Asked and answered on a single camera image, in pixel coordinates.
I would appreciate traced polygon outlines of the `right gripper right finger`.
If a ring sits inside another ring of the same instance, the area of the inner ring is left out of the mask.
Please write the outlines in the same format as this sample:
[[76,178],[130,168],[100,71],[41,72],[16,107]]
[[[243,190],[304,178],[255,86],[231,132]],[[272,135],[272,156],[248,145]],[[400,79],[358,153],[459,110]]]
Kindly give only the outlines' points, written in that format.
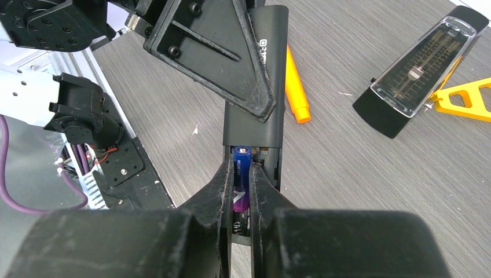
[[427,224],[416,214],[301,209],[250,170],[254,277],[450,277]]

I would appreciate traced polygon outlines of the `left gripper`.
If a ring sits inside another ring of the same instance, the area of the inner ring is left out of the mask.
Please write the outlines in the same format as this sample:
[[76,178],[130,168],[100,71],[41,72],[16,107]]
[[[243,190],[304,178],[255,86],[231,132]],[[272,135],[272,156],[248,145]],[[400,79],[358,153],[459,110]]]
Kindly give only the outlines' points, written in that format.
[[245,109],[256,52],[248,9],[266,1],[108,1],[146,21],[152,56]]

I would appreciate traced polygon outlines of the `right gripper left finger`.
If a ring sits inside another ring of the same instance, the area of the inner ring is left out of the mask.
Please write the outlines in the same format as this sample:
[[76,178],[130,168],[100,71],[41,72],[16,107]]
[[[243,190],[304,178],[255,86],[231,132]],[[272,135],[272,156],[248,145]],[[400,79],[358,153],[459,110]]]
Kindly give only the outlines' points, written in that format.
[[175,209],[59,211],[29,231],[7,277],[229,277],[234,166]]

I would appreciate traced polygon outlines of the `black remote control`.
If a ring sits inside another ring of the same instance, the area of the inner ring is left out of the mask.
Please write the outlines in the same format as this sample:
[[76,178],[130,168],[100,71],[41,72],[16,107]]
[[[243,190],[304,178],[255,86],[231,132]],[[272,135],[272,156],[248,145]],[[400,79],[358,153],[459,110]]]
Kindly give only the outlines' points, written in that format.
[[245,109],[225,105],[223,158],[232,158],[234,147],[249,147],[253,163],[261,164],[269,182],[280,189],[289,10],[267,5],[248,14],[256,43],[252,93],[245,94]]

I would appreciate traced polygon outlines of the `purple battery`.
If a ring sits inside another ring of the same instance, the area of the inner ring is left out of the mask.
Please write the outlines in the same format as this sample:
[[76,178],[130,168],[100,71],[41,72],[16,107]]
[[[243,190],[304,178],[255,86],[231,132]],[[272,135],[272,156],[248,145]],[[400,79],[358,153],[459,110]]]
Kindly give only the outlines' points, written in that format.
[[250,147],[237,146],[233,149],[234,197],[233,211],[242,213],[249,208],[249,172],[252,162]]

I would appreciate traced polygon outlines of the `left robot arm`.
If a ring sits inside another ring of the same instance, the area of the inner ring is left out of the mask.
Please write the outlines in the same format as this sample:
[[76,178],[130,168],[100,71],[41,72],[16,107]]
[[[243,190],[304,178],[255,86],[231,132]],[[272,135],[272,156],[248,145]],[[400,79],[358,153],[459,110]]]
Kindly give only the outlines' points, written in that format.
[[[78,52],[99,37],[112,39],[108,1],[2,1],[1,23],[17,47]],[[276,100],[259,55],[249,8],[258,1],[116,1],[144,49],[229,104],[265,122]],[[108,113],[109,99],[86,78],[52,78],[44,129],[64,133],[71,144],[97,150],[117,146],[124,128]]]

